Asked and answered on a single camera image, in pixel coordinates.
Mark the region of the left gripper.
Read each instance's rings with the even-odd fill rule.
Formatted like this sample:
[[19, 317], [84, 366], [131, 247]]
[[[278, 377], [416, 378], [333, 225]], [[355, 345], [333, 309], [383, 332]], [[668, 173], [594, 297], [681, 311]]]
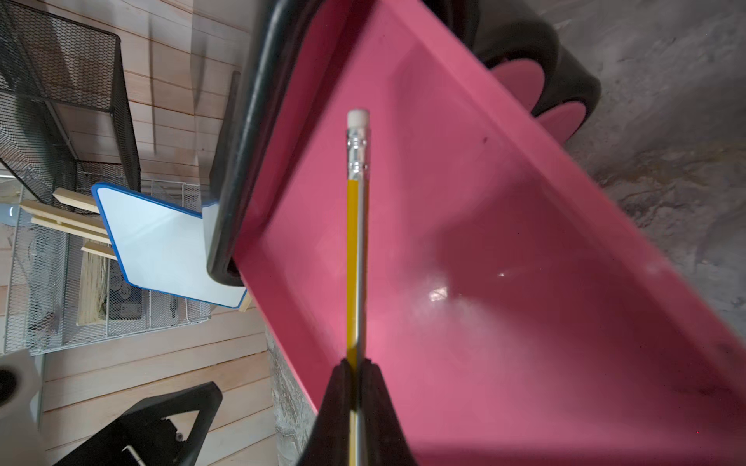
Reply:
[[[194, 465], [223, 393], [209, 382], [146, 398], [56, 462], [56, 465]], [[171, 417], [196, 413], [186, 438]]]

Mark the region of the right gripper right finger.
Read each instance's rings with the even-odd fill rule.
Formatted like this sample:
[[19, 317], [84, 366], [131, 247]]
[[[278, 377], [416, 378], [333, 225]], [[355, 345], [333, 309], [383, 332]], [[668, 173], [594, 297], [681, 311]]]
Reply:
[[416, 466], [380, 367], [361, 365], [361, 411], [367, 465]]

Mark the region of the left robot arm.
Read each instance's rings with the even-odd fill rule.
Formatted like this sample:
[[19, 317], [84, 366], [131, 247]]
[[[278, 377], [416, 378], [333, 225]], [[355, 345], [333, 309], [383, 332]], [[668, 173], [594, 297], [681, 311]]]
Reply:
[[[44, 465], [31, 399], [41, 389], [28, 351], [1, 357], [1, 463]], [[223, 402], [209, 382], [145, 398], [91, 436], [59, 465], [194, 465]]]

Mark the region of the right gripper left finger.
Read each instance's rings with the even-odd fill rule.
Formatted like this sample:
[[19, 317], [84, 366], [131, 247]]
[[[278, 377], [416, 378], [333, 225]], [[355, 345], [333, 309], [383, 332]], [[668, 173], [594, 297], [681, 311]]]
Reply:
[[353, 370], [342, 359], [334, 367], [306, 448], [297, 466], [347, 466], [353, 410]]

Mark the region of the yellow pencil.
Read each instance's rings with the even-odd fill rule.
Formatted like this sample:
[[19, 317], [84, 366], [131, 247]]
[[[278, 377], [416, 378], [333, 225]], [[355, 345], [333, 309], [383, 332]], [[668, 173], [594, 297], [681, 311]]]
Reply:
[[354, 399], [350, 425], [351, 465], [364, 465], [361, 363], [365, 359], [365, 261], [367, 223], [367, 146], [370, 116], [367, 110], [347, 114], [347, 221], [346, 221], [346, 359], [353, 370]]

